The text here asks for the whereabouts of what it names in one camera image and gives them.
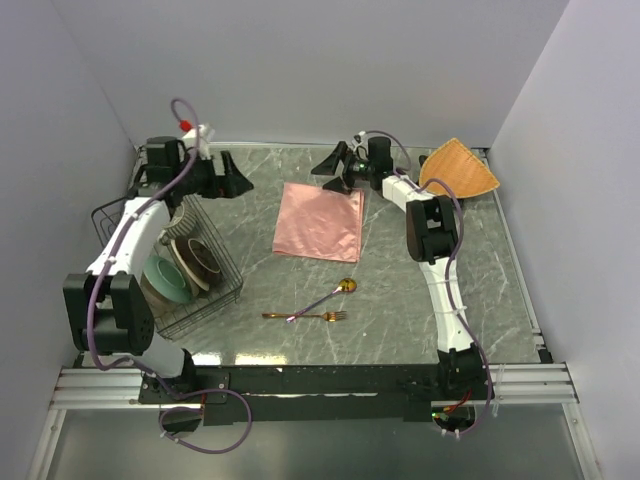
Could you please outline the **pink satin napkin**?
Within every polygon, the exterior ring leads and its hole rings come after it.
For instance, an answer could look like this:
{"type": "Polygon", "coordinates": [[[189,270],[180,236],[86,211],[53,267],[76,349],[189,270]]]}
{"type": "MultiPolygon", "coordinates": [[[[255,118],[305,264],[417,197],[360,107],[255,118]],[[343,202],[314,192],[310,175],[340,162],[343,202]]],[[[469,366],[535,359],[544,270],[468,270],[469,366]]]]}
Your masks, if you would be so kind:
{"type": "Polygon", "coordinates": [[[319,186],[284,184],[272,251],[318,260],[360,260],[365,195],[344,195],[319,186]]]}

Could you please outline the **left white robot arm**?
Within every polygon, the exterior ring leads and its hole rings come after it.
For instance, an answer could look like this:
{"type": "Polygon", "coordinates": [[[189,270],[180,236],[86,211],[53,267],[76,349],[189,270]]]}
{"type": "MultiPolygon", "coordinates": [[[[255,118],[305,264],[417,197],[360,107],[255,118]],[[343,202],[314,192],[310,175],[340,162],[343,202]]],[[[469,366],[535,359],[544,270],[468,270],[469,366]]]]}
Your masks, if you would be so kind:
{"type": "Polygon", "coordinates": [[[208,382],[169,335],[236,300],[243,286],[198,200],[236,198],[253,185],[228,151],[215,168],[210,136],[200,125],[146,141],[109,240],[63,284],[76,348],[102,371],[139,369],[144,387],[177,402],[224,393],[227,381],[208,382]]]}

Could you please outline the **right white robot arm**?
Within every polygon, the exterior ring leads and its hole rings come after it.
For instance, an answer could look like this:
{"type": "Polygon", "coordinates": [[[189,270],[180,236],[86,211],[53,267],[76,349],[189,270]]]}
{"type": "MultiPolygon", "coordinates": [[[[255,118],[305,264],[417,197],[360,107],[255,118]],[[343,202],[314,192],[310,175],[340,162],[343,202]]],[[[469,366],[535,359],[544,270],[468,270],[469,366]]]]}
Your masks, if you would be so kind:
{"type": "Polygon", "coordinates": [[[339,142],[311,173],[329,176],[325,190],[347,194],[358,181],[405,213],[406,244],[426,281],[437,327],[440,392],[460,398],[474,384],[487,380],[486,355],[466,321],[458,285],[456,260],[464,237],[463,214],[453,190],[440,179],[430,179],[445,190],[429,193],[413,182],[409,167],[398,167],[391,154],[397,139],[380,130],[357,134],[351,143],[339,142]]]}

